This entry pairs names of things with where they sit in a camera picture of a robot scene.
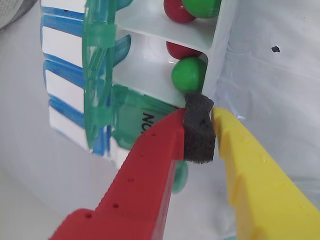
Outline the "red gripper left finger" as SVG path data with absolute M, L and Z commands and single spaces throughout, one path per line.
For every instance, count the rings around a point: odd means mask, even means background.
M 69 214 L 54 240 L 161 240 L 178 161 L 211 162 L 213 101 L 187 93 L 185 107 L 137 138 L 96 209 Z

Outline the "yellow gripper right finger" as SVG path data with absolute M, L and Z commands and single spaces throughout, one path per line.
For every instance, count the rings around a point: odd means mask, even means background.
M 319 210 L 259 141 L 228 110 L 215 107 L 211 115 L 237 239 L 319 239 Z

